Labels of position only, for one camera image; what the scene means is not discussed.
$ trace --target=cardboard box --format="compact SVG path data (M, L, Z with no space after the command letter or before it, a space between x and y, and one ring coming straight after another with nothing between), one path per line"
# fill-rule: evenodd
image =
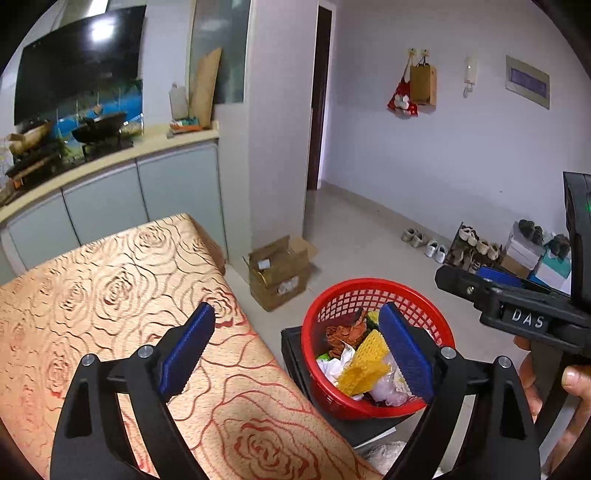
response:
M530 274L530 269L520 264L515 258L505 254L501 261L501 267L507 269L518 278L526 279Z
M410 99L417 105L437 105L437 69L426 63L410 67Z
M531 273L530 280L561 290L570 273L570 258L561 260L548 250Z
M251 295L268 312L302 293L317 254L303 238L285 236L249 255Z

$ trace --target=finger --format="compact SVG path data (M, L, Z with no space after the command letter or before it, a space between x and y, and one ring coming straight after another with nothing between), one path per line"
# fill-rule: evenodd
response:
M535 382L534 358L531 353L525 357L519 367L519 378L523 388L530 388Z
M536 421L540 410L542 409L542 400L538 393L538 389L535 387L535 373L534 373L534 361L531 353L525 357L523 363L519 368L519 378L523 385L525 392L525 398L530 407L530 412L534 421Z
M581 398L581 404L550 454L551 471L569 454L591 418L591 367L568 367L564 371L562 384L569 394Z
M535 421L538 419L538 415L542 410L543 402L540 398L540 394L538 393L538 389L535 385L532 385L530 388L525 388L525 398L527 399L527 404L530 407L531 416Z
M513 343L516 344L522 350L526 350L528 352L531 351L531 342L529 340L526 340L525 338L515 337L513 339Z
M562 375L564 389L575 397L580 397L583 404L591 406L591 365L568 367Z

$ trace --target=beige shoe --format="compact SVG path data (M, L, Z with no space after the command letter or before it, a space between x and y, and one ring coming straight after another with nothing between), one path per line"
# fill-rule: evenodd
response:
M403 234L402 237L400 237L402 239L403 242L410 242L414 236L417 234L417 230L414 228L409 228L408 230L406 230Z
M427 243L427 237L423 235L421 232L417 232L413 239L410 241L410 244L413 248L418 248Z
M487 242L486 240L480 240L476 245L476 250L478 250L478 253L486 255L490 247L491 245L489 242Z
M478 245L478 236L475 230L470 231L470 235L468 236L467 242L471 247L475 247Z
M465 242L467 242L468 238L470 238L471 232L472 232L472 228L470 228L469 226L464 226L457 231L457 233L460 235L460 238L462 240L464 240Z
M490 258L492 261L496 261L499 258L499 255L501 254L501 249L499 248L499 246L497 244L492 244L491 247L488 249L488 258Z

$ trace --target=shoe box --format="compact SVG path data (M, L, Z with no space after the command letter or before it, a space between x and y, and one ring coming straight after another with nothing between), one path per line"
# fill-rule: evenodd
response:
M505 245L505 259L510 257L514 262L525 267L529 274L529 272L538 264L540 257L542 257L544 253L544 247L536 245L531 240L524 237L521 231L519 231L519 222L515 222L511 229L511 233L509 234L509 240L507 240Z

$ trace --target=metal screw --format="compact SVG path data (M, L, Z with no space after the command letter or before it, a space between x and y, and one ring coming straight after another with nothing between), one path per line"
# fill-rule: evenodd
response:
M92 365L95 361L95 356L92 353L87 353L85 356L82 357L82 365L88 367Z
M445 346L441 349L441 354L448 360L451 360L456 357L457 352L452 347Z
M139 347L138 355L140 358L148 358L154 353L154 347L152 345L144 345Z
M503 368L511 368L511 365L513 365L511 363L511 359L506 357L506 356L500 356L499 357L499 365Z

